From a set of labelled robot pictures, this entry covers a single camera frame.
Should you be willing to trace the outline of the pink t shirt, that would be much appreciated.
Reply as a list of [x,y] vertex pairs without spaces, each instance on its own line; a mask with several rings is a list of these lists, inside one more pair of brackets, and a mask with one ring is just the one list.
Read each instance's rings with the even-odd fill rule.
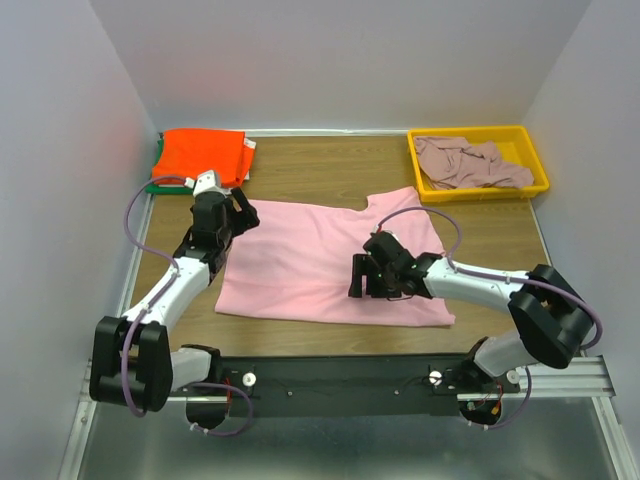
[[372,194],[363,210],[255,200],[260,224],[233,240],[219,314],[319,323],[440,327],[455,317],[442,300],[351,298],[352,258],[379,221],[412,255],[443,244],[412,187]]

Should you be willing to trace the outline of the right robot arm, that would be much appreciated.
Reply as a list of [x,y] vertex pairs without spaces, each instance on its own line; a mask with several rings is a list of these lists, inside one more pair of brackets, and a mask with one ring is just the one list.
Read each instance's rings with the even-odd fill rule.
[[498,271],[436,253],[414,256],[388,231],[372,234],[353,256],[348,295],[389,301],[454,299],[508,314],[512,331],[481,338],[441,377],[444,384],[474,392],[518,367],[541,363],[565,369],[586,337],[601,332],[588,305],[548,265]]

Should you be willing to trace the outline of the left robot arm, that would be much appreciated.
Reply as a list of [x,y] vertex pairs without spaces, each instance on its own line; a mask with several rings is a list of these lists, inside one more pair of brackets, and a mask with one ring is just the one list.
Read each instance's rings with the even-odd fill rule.
[[223,269],[233,240],[260,220],[240,188],[211,187],[195,193],[191,214],[192,224],[173,254],[131,241],[164,258],[168,269],[137,304],[98,322],[89,380],[93,400],[123,405],[142,417],[159,411],[170,393],[182,386],[189,384],[201,395],[220,387],[222,372],[212,364],[212,353],[200,347],[172,353],[169,334]]

